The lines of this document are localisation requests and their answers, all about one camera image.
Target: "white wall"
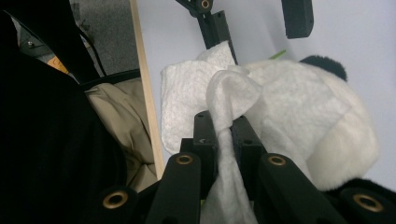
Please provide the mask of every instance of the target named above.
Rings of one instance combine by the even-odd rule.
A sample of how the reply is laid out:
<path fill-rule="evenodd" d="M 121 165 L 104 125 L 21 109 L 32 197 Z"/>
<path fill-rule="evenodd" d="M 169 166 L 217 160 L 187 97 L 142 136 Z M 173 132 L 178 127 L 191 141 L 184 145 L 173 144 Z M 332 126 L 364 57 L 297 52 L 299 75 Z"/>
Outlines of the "white wall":
<path fill-rule="evenodd" d="M 138 0 L 138 7 L 161 124 L 161 70 L 194 59 L 205 45 L 196 19 L 175 0 Z M 239 63 L 267 59 L 282 49 L 284 59 L 318 54 L 342 63 L 349 85 L 372 114 L 381 144 L 381 157 L 366 177 L 396 190 L 396 1 L 313 0 L 313 8 L 311 36 L 293 40 L 285 35 L 280 0 L 214 0 L 212 13 L 225 10 Z"/>

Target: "plush toy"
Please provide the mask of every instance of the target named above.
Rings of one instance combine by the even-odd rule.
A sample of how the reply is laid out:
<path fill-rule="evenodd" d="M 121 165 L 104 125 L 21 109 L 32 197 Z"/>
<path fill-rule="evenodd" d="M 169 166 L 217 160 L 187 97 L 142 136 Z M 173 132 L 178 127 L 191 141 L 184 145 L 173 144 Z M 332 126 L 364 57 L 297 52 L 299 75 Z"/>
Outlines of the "plush toy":
<path fill-rule="evenodd" d="M 162 75 L 162 135 L 169 152 L 192 137 L 195 114 L 209 110 L 213 119 L 219 176 L 203 206 L 203 223 L 255 223 L 229 130 L 241 115 L 267 151 L 291 158 L 320 190 L 362 177 L 378 157 L 368 112 L 347 85 L 343 66 L 328 58 L 241 66 L 222 43 L 194 61 L 167 66 Z"/>

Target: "black ear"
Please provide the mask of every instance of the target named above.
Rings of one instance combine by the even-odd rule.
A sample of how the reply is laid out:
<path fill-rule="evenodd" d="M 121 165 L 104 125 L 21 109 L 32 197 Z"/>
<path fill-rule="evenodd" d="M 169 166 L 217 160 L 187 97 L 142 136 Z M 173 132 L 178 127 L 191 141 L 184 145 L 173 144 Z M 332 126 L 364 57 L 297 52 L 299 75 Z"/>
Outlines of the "black ear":
<path fill-rule="evenodd" d="M 339 62 L 336 62 L 335 60 L 330 59 L 328 57 L 313 55 L 302 59 L 300 63 L 307 63 L 317 66 L 321 69 L 324 69 L 330 73 L 335 74 L 344 81 L 347 81 L 347 72 L 344 66 L 341 65 Z"/>

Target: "white surface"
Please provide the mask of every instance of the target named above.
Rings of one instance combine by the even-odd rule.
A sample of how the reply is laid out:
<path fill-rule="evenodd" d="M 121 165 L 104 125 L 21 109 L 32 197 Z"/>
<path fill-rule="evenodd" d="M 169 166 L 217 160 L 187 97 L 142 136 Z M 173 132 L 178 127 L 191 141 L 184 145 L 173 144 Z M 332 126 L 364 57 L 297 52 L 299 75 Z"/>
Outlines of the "white surface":
<path fill-rule="evenodd" d="M 166 65 L 205 50 L 198 22 L 175 0 L 138 0 L 148 70 L 161 124 L 161 76 Z M 341 62 L 348 83 L 372 114 L 381 156 L 368 178 L 396 190 L 396 1 L 313 1 L 315 26 L 308 38 L 288 40 L 278 0 L 215 0 L 225 10 L 240 64 L 287 50 L 284 59 L 319 54 Z M 164 152 L 167 161 L 169 154 Z"/>

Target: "beige fabric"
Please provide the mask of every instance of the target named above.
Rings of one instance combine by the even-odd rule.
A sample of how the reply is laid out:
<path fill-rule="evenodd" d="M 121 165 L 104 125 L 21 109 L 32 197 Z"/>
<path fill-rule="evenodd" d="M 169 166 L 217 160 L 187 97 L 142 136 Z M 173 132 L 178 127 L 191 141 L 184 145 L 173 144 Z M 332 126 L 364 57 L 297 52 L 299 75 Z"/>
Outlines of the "beige fabric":
<path fill-rule="evenodd" d="M 127 161 L 127 184 L 141 191 L 157 181 L 149 138 L 149 121 L 140 78 L 115 85 L 103 83 L 86 92 Z"/>

